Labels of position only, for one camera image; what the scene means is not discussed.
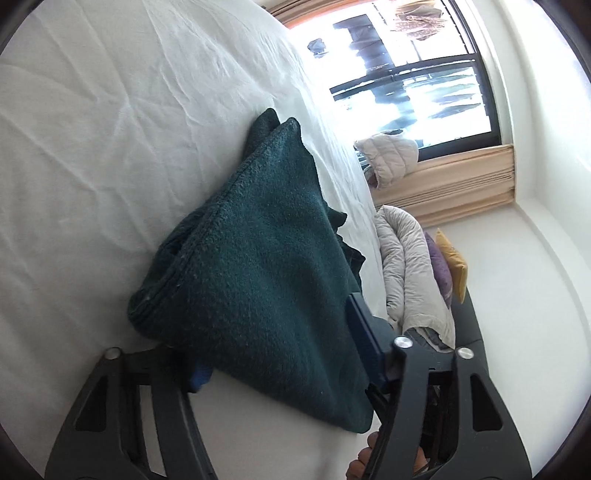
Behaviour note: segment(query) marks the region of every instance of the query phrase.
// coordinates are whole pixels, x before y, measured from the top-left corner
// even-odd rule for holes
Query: bed
[[[306,61],[250,0],[44,0],[16,30],[0,56],[0,421],[39,472],[101,353],[152,347],[127,301],[266,108],[299,120],[386,317],[372,199]],[[340,479],[365,446],[217,371],[191,403],[222,479]]]

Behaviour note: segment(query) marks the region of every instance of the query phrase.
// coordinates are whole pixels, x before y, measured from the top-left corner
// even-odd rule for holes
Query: window
[[[291,32],[314,54],[352,142],[401,129],[420,160],[501,144],[484,63],[453,0],[377,0]]]

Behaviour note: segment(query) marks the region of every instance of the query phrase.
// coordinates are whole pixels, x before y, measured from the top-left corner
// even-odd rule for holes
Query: yellow pillow
[[[468,264],[464,257],[460,255],[452,243],[447,239],[443,232],[437,229],[435,243],[445,257],[449,271],[452,273],[453,292],[464,303],[466,298],[466,284],[468,282]]]

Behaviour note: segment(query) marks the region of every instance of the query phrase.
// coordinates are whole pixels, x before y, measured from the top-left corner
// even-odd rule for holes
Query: human hand
[[[365,466],[369,462],[369,457],[374,450],[375,443],[378,441],[379,432],[373,432],[368,436],[368,446],[359,452],[357,460],[353,460],[349,464],[347,470],[347,480],[360,480],[365,472]],[[418,448],[417,457],[414,461],[414,473],[422,470],[427,466],[427,459],[421,447]]]

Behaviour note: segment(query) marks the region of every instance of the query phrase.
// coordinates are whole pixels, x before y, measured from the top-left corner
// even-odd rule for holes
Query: silver bolt
[[[408,337],[396,337],[394,339],[394,343],[397,347],[400,348],[411,348],[413,346],[413,341]]]
[[[117,347],[113,347],[113,348],[109,348],[106,352],[105,352],[105,358],[107,360],[115,360],[116,358],[119,358],[121,356],[121,348],[117,348]]]
[[[457,354],[458,356],[461,356],[464,360],[471,360],[474,358],[474,352],[466,346],[457,349]]]

